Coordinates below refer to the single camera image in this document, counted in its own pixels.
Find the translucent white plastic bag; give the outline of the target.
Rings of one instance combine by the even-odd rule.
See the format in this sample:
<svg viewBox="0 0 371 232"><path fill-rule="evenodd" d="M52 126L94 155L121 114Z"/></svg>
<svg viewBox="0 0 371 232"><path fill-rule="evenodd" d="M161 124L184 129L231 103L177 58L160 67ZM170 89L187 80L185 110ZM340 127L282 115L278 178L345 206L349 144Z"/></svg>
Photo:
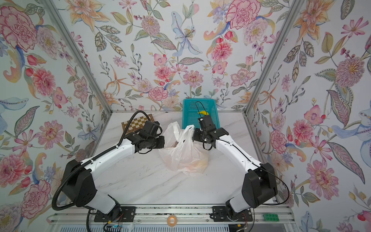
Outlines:
<svg viewBox="0 0 371 232"><path fill-rule="evenodd" d="M165 130L165 145L159 150L159 155L171 171L196 176L207 168L209 151L203 148L202 143L192 140L195 129L194 125L181 129L177 122L173 122Z"/></svg>

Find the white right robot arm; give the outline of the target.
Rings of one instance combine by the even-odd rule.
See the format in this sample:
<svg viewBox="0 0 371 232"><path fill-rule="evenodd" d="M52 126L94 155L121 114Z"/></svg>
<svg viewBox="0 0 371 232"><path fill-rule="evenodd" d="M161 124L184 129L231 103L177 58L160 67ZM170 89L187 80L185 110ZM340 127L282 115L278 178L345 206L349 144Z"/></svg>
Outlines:
<svg viewBox="0 0 371 232"><path fill-rule="evenodd" d="M193 140L222 152L244 173L240 192L226 201L226 211L233 218L238 213L257 208L278 194L274 168L250 156L224 128L217 128L210 115L198 118L200 127L195 130Z"/></svg>

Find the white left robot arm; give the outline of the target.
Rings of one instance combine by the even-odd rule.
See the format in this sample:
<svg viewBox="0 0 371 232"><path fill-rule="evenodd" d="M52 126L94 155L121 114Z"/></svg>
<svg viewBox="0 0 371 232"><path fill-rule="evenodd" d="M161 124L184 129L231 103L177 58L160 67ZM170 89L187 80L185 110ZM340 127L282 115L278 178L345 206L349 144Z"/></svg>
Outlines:
<svg viewBox="0 0 371 232"><path fill-rule="evenodd" d="M139 153L164 148L160 123L146 121L143 128L123 135L119 142L106 151L83 161L73 160L66 165L61 192L71 203L68 207L85 207L97 210L107 217L121 215L119 202L108 194L97 190L95 181L119 161Z"/></svg>

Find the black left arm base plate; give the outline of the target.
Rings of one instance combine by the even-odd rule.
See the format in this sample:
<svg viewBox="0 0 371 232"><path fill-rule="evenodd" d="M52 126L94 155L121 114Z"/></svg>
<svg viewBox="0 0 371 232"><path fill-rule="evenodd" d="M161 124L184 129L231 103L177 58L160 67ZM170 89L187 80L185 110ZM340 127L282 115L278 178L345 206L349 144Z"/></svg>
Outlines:
<svg viewBox="0 0 371 232"><path fill-rule="evenodd" d="M109 213L104 214L97 211L94 222L133 222L135 217L135 206L118 206L116 205Z"/></svg>

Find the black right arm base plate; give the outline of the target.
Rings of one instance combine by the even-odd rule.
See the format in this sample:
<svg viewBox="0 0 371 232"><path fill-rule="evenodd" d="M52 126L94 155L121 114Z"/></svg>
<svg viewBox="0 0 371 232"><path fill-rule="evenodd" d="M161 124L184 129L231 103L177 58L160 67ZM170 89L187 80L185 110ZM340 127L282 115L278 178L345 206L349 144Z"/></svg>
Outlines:
<svg viewBox="0 0 371 232"><path fill-rule="evenodd" d="M252 222L253 214L250 208L236 213L230 206L213 206L210 219L214 222Z"/></svg>

